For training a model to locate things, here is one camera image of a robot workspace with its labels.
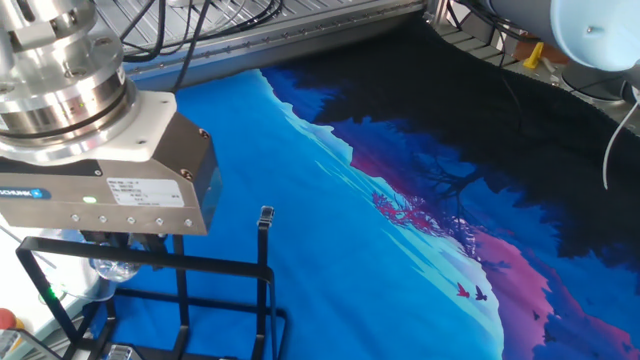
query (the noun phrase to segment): wire bundle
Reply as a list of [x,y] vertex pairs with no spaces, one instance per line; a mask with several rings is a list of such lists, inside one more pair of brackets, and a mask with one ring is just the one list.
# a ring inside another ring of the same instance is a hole
[[[151,8],[151,6],[156,2],[159,2],[159,11],[158,11],[158,36],[156,38],[156,43],[153,47],[153,49],[149,50],[149,49],[145,49],[143,47],[128,43],[125,41],[125,38],[131,33],[131,31],[136,27],[136,25],[140,22],[140,20],[144,17],[144,15],[149,11],[149,9]],[[176,92],[179,88],[180,85],[182,84],[182,80],[184,79],[184,76],[186,75],[186,71],[189,68],[189,64],[191,62],[191,59],[193,57],[193,53],[195,51],[195,47],[198,41],[201,40],[210,40],[210,39],[214,39],[217,37],[222,37],[222,36],[227,36],[227,35],[231,35],[231,34],[235,34],[241,31],[246,31],[249,30],[255,26],[258,26],[260,24],[263,24],[267,21],[269,21],[270,19],[274,18],[275,16],[277,16],[277,14],[282,10],[283,7],[283,0],[269,0],[269,4],[267,5],[267,7],[261,11],[259,14],[251,17],[248,20],[245,20],[241,23],[238,23],[234,26],[229,27],[228,25],[238,16],[238,14],[244,9],[245,3],[247,0],[242,0],[242,3],[239,5],[238,9],[231,15],[229,16],[229,18],[227,20],[225,20],[224,22],[220,23],[220,24],[215,24],[214,28],[211,30],[208,30],[205,33],[202,33],[202,27],[204,25],[204,20],[206,18],[207,15],[207,10],[209,9],[209,6],[214,6],[215,4],[213,2],[213,0],[207,0],[205,1],[205,3],[202,6],[202,10],[200,10],[200,17],[198,19],[198,23],[196,24],[196,28],[194,30],[193,36],[191,38],[188,37],[188,33],[189,33],[189,28],[190,28],[190,23],[191,23],[191,17],[192,17],[192,11],[193,11],[193,0],[189,0],[189,8],[188,8],[188,12],[187,12],[187,25],[185,28],[185,33],[183,38],[180,41],[177,42],[172,42],[172,43],[168,43],[168,44],[164,44],[164,33],[165,33],[165,22],[166,22],[166,11],[167,11],[167,4],[166,4],[166,0],[149,0],[147,1],[147,3],[142,7],[142,9],[140,10],[140,12],[131,20],[131,23],[129,24],[129,26],[127,26],[127,28],[122,32],[122,34],[120,35],[120,40],[122,41],[123,44],[131,46],[132,48],[135,48],[141,52],[144,52],[146,54],[144,55],[126,55],[124,57],[124,61],[125,62],[135,62],[135,63],[139,63],[139,62],[147,62],[147,61],[151,61],[154,60],[155,58],[157,58],[158,56],[167,56],[167,55],[173,55],[175,53],[177,53],[178,51],[180,51],[184,45],[189,42],[190,46],[189,46],[189,50],[187,52],[187,55],[185,57],[184,60],[184,64],[182,67],[182,70],[180,72],[180,74],[178,75],[178,80],[176,82],[176,84],[174,85],[174,92]],[[175,49],[172,49],[170,51],[167,52],[162,52],[162,50],[171,48],[171,47],[175,47]]]

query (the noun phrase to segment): metal frame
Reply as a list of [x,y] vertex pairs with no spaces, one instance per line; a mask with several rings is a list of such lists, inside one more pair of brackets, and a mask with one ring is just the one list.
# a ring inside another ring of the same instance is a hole
[[[176,282],[178,294],[163,294],[133,289],[118,289],[116,296],[129,296],[142,299],[159,300],[178,303],[180,309],[180,330],[176,342],[167,359],[180,360],[185,354],[189,340],[189,306],[201,306],[241,311],[256,314],[256,338],[253,345],[252,360],[262,360],[266,339],[267,315],[271,321],[271,357],[278,360],[282,356],[282,345],[287,337],[287,315],[284,310],[276,309],[275,276],[273,270],[267,265],[268,232],[273,220],[274,210],[271,207],[263,207],[258,221],[258,261],[247,263],[230,260],[209,259],[184,255],[184,243],[182,235],[173,235],[174,253],[151,253],[145,251],[122,249],[116,247],[104,247],[96,244],[75,243],[68,241],[52,240],[40,237],[27,237],[16,250],[16,255],[27,271],[27,274],[38,289],[38,292],[51,310],[54,318],[60,324],[70,340],[71,345],[65,352],[63,360],[71,360],[78,349],[91,352],[89,360],[101,358],[108,349],[105,349],[117,325],[116,309],[113,299],[106,302],[107,322],[97,340],[83,338],[89,328],[97,310],[101,304],[87,305],[87,314],[76,329],[71,319],[65,312],[60,301],[50,291],[51,285],[47,281],[42,269],[36,262],[34,252],[45,252],[60,255],[78,256],[93,259],[105,259],[114,261],[131,262],[141,265],[151,265],[176,269]],[[226,301],[192,298],[187,291],[187,270],[227,274],[233,276],[249,277],[257,279],[257,303],[256,305],[238,304]],[[267,284],[269,285],[269,304],[267,306]],[[278,352],[278,339],[276,321],[277,317],[285,321],[284,332],[280,341]],[[144,356],[144,348],[138,348]]]
[[[282,12],[268,22],[255,28],[240,33],[222,36],[210,40],[198,42],[194,51],[191,68],[207,67],[216,63],[214,67],[222,67],[224,70],[211,70],[212,74],[199,71],[190,73],[184,81],[184,86],[193,85],[212,78],[228,76],[251,68],[262,67],[270,64],[334,48],[345,43],[352,43],[364,38],[369,38],[388,30],[384,20],[401,17],[424,9],[427,0],[283,0]],[[241,13],[246,18],[257,11],[266,8],[268,0],[247,0],[249,7],[245,7],[246,13]],[[109,27],[120,34],[129,24],[129,18],[137,14],[140,3],[137,0],[96,0],[96,6],[100,19],[98,28]],[[232,1],[234,9],[237,2]],[[157,25],[157,5],[143,17],[135,31],[127,38],[134,45],[144,48],[152,48],[154,45]],[[168,7],[167,22],[178,30],[170,32],[165,30],[165,40],[181,39],[186,26],[184,17],[185,9]],[[191,26],[193,27],[199,15],[192,13]],[[145,63],[129,63],[124,65],[129,77],[136,81],[142,89],[170,89],[175,83],[176,72],[180,70],[186,56],[188,46],[185,46],[173,55],[161,56]],[[125,45],[125,54],[136,54],[138,50]],[[265,52],[271,57],[264,60]],[[220,65],[220,62],[231,60],[238,63],[235,66]],[[171,80],[158,83],[154,78],[171,75]]]
[[438,28],[447,23],[447,5],[450,0],[427,0],[426,12],[424,14],[427,23],[433,28]]

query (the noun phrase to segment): cable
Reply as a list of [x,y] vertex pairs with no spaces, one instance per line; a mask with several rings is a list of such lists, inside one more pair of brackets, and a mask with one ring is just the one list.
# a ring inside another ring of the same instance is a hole
[[524,122],[524,112],[522,111],[522,106],[520,105],[520,100],[518,100],[518,97],[516,96],[516,93],[513,91],[513,89],[511,88],[511,85],[509,85],[509,82],[504,77],[504,70],[502,69],[502,64],[504,64],[504,59],[505,59],[506,54],[507,54],[507,51],[506,51],[506,38],[505,38],[504,34],[501,33],[501,32],[498,32],[498,35],[500,36],[500,39],[502,40],[502,59],[500,59],[500,65],[498,66],[499,67],[498,71],[500,71],[500,78],[502,78],[502,82],[507,87],[507,90],[509,90],[509,94],[511,94],[511,97],[513,98],[513,101],[516,103],[516,107],[518,108],[518,114],[520,115],[520,117],[518,119],[518,132],[521,132],[522,131],[522,124]]
[[[236,11],[236,14],[232,17],[232,19],[227,19],[227,22],[225,24],[223,24],[222,26],[214,29],[214,31],[207,31],[204,34],[201,34],[200,36],[198,36],[198,41],[209,40],[209,39],[213,39],[213,38],[217,38],[217,37],[221,37],[221,36],[234,34],[234,33],[240,32],[240,31],[248,30],[248,29],[250,29],[250,28],[252,28],[254,26],[260,25],[260,24],[270,20],[271,18],[275,17],[282,10],[282,7],[283,7],[282,1],[279,1],[277,8],[274,11],[272,11],[271,13],[267,14],[267,11],[269,11],[271,8],[274,7],[274,4],[275,4],[276,1],[277,0],[270,0],[269,4],[265,8],[265,10],[263,10],[258,15],[255,15],[252,18],[250,18],[250,19],[248,19],[248,20],[246,20],[246,21],[244,21],[244,22],[242,22],[242,23],[240,23],[238,25],[235,25],[232,28],[228,28],[228,29],[224,29],[222,31],[219,31],[219,29],[221,27],[224,27],[229,22],[231,22],[233,20],[233,18],[235,18],[236,15],[239,14],[240,11],[242,11],[242,9],[244,8],[244,4],[246,3],[246,0],[243,1],[242,6]],[[191,42],[192,40],[193,40],[193,37],[192,38],[188,38],[185,41],[185,43],[186,42]],[[166,44],[166,45],[163,46],[163,49],[170,48],[170,47],[173,47],[173,46],[176,46],[176,45],[180,45],[181,42],[182,41]],[[137,50],[139,50],[141,52],[146,52],[146,53],[150,53],[151,52],[151,50],[149,50],[149,49],[146,49],[144,47],[141,47],[141,46],[138,46],[138,45],[134,45],[134,44],[131,44],[131,43],[128,43],[128,42],[123,42],[123,44],[125,44],[127,46],[130,46],[130,47],[132,47],[134,49],[137,49]]]
[[196,49],[196,43],[198,42],[198,36],[200,36],[200,32],[202,31],[202,25],[204,25],[204,20],[207,17],[207,10],[209,9],[209,5],[212,0],[206,0],[202,5],[202,11],[200,12],[200,18],[198,19],[198,23],[196,24],[196,29],[193,33],[193,38],[191,39],[191,44],[189,45],[189,51],[187,51],[187,56],[184,59],[184,63],[182,64],[182,69],[178,74],[178,79],[176,80],[176,84],[173,86],[172,92],[175,94],[180,89],[180,85],[182,85],[182,81],[184,80],[185,75],[187,75],[187,71],[189,70],[189,64],[191,63],[191,58],[193,57],[193,52]]
[[451,6],[450,1],[447,1],[447,11],[449,12],[449,15],[451,15],[451,17],[453,18],[453,22],[456,24],[456,27],[458,28],[458,30],[462,31],[462,26],[458,21],[458,17],[456,16],[456,13],[453,11],[453,6]]
[[159,0],[158,7],[158,34],[156,37],[156,45],[154,46],[153,50],[147,55],[126,55],[123,59],[124,61],[130,63],[147,62],[157,58],[158,55],[160,55],[160,52],[162,51],[164,45],[164,27],[166,22],[167,0]]
[[151,8],[151,5],[153,5],[154,2],[156,2],[156,0],[149,0],[142,7],[142,9],[140,9],[140,12],[136,15],[136,17],[134,17],[131,20],[131,23],[129,24],[129,26],[127,26],[122,32],[122,35],[120,35],[120,41],[124,41],[124,39],[129,35],[129,33],[136,27],[136,25],[138,25],[140,20],[144,17],[147,11],[149,11],[149,9]]
[[627,114],[627,116],[625,116],[625,118],[620,122],[620,125],[618,125],[618,128],[616,128],[616,131],[613,133],[613,135],[611,135],[611,139],[609,140],[609,144],[607,145],[607,150],[605,150],[604,152],[604,160],[602,162],[602,183],[604,185],[605,190],[609,190],[609,184],[607,182],[607,167],[609,165],[609,154],[611,153],[613,142],[616,140],[616,137],[618,136],[622,128],[627,124],[627,121],[631,119],[631,115],[633,115],[633,112],[637,108],[638,108],[638,100],[636,99],[635,105],[633,105],[631,110],[629,110],[629,113]]
[[604,84],[604,83],[608,83],[609,81],[619,80],[619,79],[621,79],[621,78],[622,78],[622,75],[618,75],[618,76],[616,76],[616,77],[612,77],[612,78],[609,78],[609,79],[599,80],[599,81],[593,82],[593,83],[591,83],[591,84],[588,84],[588,85],[585,85],[585,86],[579,87],[579,88],[577,88],[577,89],[573,89],[573,90],[569,91],[569,94],[573,94],[573,93],[574,93],[574,92],[576,92],[576,91],[582,91],[582,90],[587,89],[587,88],[590,88],[590,87],[592,87],[592,86],[602,85],[602,84]]
[[182,47],[184,46],[184,44],[187,42],[187,37],[189,36],[189,28],[191,26],[191,13],[193,12],[193,0],[189,0],[189,10],[187,11],[187,26],[184,29],[184,36],[182,37],[182,40],[180,41],[180,44],[178,45],[178,47],[176,47],[175,49],[165,52],[165,53],[160,53],[160,55],[163,56],[168,56],[168,55],[173,55],[175,53],[177,53],[178,51],[180,51],[182,49]]

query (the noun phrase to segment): yellow part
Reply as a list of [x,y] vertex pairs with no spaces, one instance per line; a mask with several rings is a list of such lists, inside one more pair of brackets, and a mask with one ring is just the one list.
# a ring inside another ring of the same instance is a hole
[[537,43],[536,48],[533,49],[533,52],[531,53],[531,56],[529,56],[529,58],[525,60],[524,63],[522,63],[522,65],[524,65],[524,67],[529,69],[535,69],[536,67],[538,67],[538,63],[540,62],[540,57],[542,57],[543,48],[544,48],[544,43],[541,43],[541,42]]
[[[24,329],[24,324],[18,318],[16,318],[16,329]],[[16,343],[13,344],[13,347],[11,348],[11,350],[9,352],[17,349],[18,346],[20,346],[20,344],[22,344],[22,339],[18,339],[18,341],[16,341]]]

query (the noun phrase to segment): schunk logo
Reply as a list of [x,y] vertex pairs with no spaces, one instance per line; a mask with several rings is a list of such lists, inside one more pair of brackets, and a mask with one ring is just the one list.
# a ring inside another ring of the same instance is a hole
[[7,198],[29,198],[29,199],[49,199],[51,195],[46,190],[41,189],[7,189],[0,188],[0,197]]

